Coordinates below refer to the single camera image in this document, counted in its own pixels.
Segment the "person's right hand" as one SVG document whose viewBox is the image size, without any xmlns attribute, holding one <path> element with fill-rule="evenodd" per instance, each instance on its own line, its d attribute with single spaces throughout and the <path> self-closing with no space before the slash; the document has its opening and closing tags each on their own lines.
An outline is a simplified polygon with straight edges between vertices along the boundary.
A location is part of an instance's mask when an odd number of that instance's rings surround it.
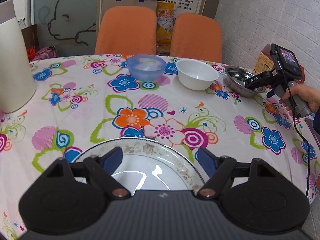
<svg viewBox="0 0 320 240">
<path fill-rule="evenodd" d="M 315 88 L 304 84 L 297 84 L 286 90 L 285 94 L 280 98 L 279 103 L 293 116 L 293 111 L 284 101 L 288 100 L 291 95 L 298 95 L 301 99 L 308 103 L 309 109 L 316 114 L 319 109 L 319 91 Z"/>
</svg>

